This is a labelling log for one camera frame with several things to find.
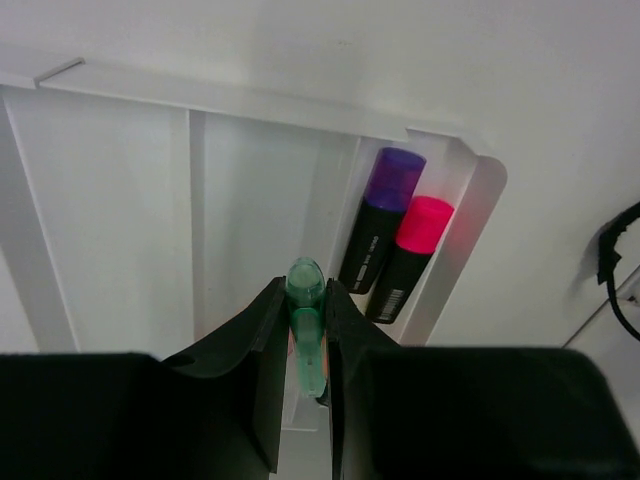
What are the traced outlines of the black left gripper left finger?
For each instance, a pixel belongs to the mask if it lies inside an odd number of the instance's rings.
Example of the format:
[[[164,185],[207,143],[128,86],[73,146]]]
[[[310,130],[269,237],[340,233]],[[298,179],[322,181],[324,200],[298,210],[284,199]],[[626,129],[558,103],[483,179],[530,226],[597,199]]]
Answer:
[[[285,281],[158,360],[142,353],[1,359],[5,479],[266,479],[278,466]]]

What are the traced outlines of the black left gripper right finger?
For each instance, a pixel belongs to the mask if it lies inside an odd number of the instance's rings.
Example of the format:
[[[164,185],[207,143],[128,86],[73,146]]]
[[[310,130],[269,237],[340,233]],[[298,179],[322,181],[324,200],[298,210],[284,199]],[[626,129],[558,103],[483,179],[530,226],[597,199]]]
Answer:
[[[559,348],[406,347],[330,281],[325,300],[336,479],[635,479],[608,382]]]

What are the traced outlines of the green eraser case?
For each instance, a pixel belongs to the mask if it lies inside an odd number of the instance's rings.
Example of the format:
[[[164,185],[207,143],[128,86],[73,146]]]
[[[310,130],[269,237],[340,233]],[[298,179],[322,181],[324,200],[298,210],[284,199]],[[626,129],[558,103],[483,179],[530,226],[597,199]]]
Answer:
[[[319,398],[326,388],[326,282],[312,258],[300,257],[293,263],[286,275],[285,293],[299,386],[304,395]]]

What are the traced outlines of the pink black highlighter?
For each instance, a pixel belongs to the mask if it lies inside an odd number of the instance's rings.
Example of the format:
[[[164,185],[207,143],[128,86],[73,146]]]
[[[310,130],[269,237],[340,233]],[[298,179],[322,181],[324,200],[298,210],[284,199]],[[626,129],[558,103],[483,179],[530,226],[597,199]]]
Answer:
[[[454,207],[434,197],[416,196],[400,224],[365,316],[392,324],[433,257],[453,216]]]

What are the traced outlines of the purple black highlighter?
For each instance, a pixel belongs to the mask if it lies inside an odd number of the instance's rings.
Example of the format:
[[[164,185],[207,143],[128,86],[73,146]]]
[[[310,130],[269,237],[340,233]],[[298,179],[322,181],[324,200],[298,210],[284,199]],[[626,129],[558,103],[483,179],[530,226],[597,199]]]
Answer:
[[[423,156],[408,150],[378,151],[338,275],[349,292],[363,295],[371,289],[425,166]]]

